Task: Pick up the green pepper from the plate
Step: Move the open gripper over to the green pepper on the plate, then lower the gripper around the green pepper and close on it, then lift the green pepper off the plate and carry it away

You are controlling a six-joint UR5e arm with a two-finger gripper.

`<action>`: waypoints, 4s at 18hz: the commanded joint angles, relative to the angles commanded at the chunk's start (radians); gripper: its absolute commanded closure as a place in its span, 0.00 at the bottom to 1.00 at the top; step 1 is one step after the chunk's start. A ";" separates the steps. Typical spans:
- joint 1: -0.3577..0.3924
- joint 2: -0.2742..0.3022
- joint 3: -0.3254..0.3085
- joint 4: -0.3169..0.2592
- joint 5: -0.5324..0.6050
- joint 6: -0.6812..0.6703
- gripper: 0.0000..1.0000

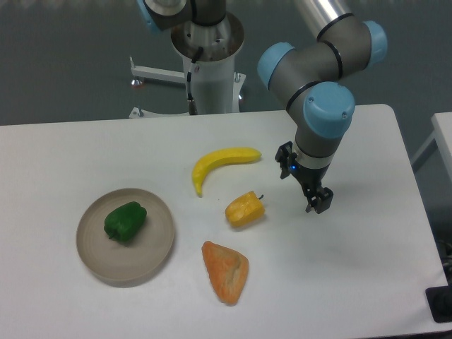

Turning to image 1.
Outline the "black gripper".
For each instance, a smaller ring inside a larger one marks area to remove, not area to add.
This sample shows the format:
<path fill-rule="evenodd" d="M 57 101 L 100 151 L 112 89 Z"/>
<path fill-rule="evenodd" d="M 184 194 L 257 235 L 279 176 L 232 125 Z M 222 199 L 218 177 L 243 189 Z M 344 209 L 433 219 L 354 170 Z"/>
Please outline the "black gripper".
<path fill-rule="evenodd" d="M 304 195 L 307 198 L 307 213 L 315 210 L 321 214 L 328 210 L 333 200 L 333 191 L 321 186 L 321 180 L 325 176 L 328 166 L 311 169 L 296 163 L 290 165 L 290 174 L 300 183 Z"/>

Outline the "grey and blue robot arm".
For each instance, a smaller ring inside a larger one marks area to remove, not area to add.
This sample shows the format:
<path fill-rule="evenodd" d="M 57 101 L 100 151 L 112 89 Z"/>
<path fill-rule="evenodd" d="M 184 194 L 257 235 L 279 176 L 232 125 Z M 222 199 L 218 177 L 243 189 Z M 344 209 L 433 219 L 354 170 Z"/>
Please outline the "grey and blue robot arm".
<path fill-rule="evenodd" d="M 297 125 L 295 139 L 275 155 L 281 175 L 299 182 L 307 210 L 322 213 L 333 200 L 322 179 L 355 111 L 355 99 L 340 79 L 382 61 L 388 41 L 379 24 L 358 20 L 343 1 L 298 1 L 296 6 L 315 44 L 303 50 L 274 44 L 262 54 L 257 71 Z M 171 32 L 183 61 L 189 114 L 235 111 L 234 59 L 244 29 L 226 3 L 139 1 L 138 8 L 148 29 Z"/>

